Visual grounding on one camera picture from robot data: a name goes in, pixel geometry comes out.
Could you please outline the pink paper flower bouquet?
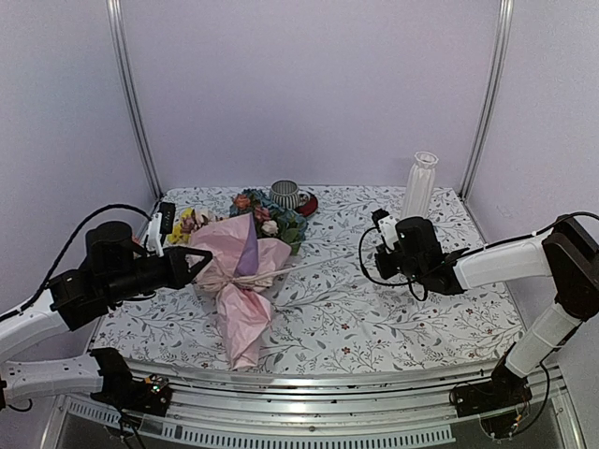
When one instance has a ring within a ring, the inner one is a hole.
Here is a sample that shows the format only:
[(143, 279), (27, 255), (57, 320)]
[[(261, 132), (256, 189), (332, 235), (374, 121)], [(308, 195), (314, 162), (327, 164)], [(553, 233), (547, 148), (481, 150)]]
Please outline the pink paper flower bouquet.
[(262, 334), (272, 321), (263, 292), (304, 241), (307, 221), (259, 189), (245, 189), (232, 199), (225, 218), (188, 208), (168, 235), (172, 245), (212, 253), (195, 278), (197, 290), (215, 294), (218, 329), (231, 369), (257, 365)]

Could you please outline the cream printed ribbon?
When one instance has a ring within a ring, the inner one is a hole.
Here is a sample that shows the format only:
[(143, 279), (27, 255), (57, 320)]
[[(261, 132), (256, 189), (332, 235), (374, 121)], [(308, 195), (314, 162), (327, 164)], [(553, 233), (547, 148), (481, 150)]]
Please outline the cream printed ribbon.
[(194, 280), (194, 285), (198, 288), (204, 289), (209, 292), (218, 292), (224, 289), (229, 284), (235, 285), (240, 289), (262, 291), (264, 289), (270, 288), (272, 286), (272, 283), (279, 276), (283, 276), (291, 272), (299, 271), (305, 268), (316, 267), (342, 258), (348, 258), (350, 256), (352, 256), (351, 253), (344, 253), (327, 259), (314, 261), (311, 263), (293, 265), (289, 268), (281, 268), (278, 270), (266, 271), (262, 274), (254, 274), (248, 276), (231, 276), (225, 274), (218, 274), (208, 277), (207, 275), (203, 275), (200, 280)]

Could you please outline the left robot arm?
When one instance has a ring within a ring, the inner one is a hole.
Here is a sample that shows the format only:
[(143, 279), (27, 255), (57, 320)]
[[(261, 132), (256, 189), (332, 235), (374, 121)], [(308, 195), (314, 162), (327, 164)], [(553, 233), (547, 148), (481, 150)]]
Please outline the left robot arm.
[(181, 290), (212, 260), (205, 250), (158, 243), (143, 247), (131, 227), (111, 221), (87, 232), (81, 265), (44, 281), (40, 290), (1, 318), (1, 405), (33, 398), (84, 393), (117, 412), (164, 416), (172, 397), (159, 374), (132, 373), (121, 353), (100, 347), (82, 355), (42, 355), (56, 342), (116, 311), (153, 298), (159, 290)]

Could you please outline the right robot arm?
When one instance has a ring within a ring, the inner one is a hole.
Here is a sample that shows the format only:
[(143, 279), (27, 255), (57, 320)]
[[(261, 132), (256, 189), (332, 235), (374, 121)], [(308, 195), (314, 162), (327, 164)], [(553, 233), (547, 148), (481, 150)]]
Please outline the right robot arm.
[(381, 238), (374, 254), (380, 284), (392, 287), (392, 277), (402, 275), (405, 286), (420, 285), (425, 295), (456, 296), (505, 283), (527, 319), (525, 333), (489, 380), (453, 389), (450, 401), (459, 416), (531, 400), (529, 375), (598, 313), (598, 242), (580, 223), (596, 220), (594, 213), (566, 213), (530, 234), (453, 252), (443, 250), (429, 219), (399, 220), (385, 210), (372, 218)]

